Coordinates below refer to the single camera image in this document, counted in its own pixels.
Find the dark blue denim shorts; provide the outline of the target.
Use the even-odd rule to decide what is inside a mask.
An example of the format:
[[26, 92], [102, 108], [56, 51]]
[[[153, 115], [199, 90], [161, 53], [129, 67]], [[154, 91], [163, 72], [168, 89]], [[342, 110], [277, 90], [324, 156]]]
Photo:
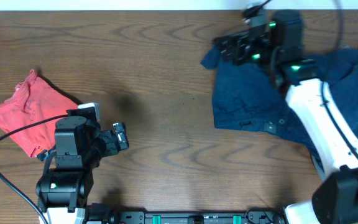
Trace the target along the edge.
[[[341, 49], [334, 65], [332, 54], [312, 55], [316, 73], [326, 80], [335, 103], [358, 138], [358, 49]], [[300, 143], [318, 158], [317, 150], [297, 115], [253, 63], [240, 66], [225, 61], [217, 46], [204, 56], [202, 66], [216, 71], [212, 97], [214, 126], [220, 129], [269, 132]]]

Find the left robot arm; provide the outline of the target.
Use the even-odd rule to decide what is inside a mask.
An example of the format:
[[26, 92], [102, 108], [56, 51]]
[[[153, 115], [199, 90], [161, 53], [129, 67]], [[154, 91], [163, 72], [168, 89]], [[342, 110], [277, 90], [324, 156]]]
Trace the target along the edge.
[[55, 167], [36, 186], [43, 218], [49, 223], [119, 223], [107, 205], [88, 205], [88, 195], [101, 159], [128, 149], [125, 125], [114, 123], [103, 131], [94, 119], [69, 116], [56, 123], [55, 146]]

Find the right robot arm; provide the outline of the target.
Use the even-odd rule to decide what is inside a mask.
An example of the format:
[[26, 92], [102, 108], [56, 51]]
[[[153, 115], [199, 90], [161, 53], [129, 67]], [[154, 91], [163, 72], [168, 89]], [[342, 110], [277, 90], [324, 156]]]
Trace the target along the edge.
[[215, 38], [226, 60], [264, 67], [275, 88], [283, 91], [320, 156], [323, 183], [312, 199], [273, 212], [256, 208], [247, 223], [358, 222], [358, 138], [335, 104], [316, 63], [303, 55], [303, 21], [296, 10], [279, 10], [268, 18], [262, 5], [243, 10], [247, 30]]

